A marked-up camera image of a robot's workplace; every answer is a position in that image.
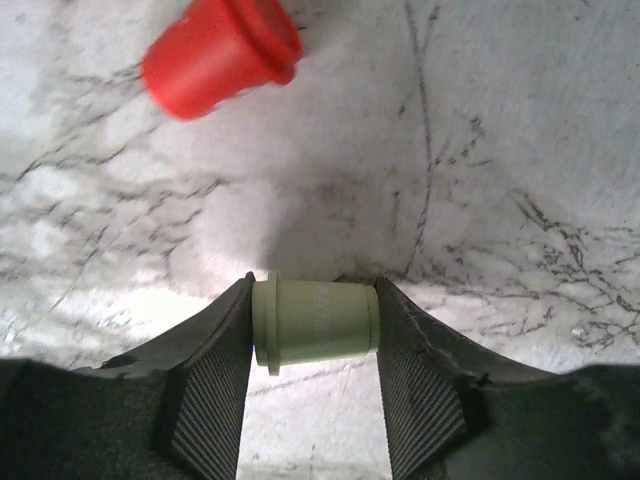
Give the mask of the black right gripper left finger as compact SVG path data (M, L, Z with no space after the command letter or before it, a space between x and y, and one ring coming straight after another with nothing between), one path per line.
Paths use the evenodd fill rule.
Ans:
M1 363L5 479L232 479L254 277L97 368Z

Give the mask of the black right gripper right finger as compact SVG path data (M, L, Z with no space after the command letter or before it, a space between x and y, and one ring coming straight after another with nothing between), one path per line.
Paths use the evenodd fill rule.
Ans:
M555 374L488 350L377 280L396 479L635 479L639 369Z

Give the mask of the red coffee capsule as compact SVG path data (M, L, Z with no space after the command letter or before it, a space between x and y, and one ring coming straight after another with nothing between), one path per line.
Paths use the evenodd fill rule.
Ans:
M194 1L151 45L141 78L161 108L192 120L265 84L288 84L302 57L279 2Z

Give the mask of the green coffee capsule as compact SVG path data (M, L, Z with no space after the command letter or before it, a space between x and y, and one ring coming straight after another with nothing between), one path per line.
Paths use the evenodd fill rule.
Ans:
M256 361L272 376L283 366L379 348L379 300L369 285L290 280L272 272L253 284L251 310Z

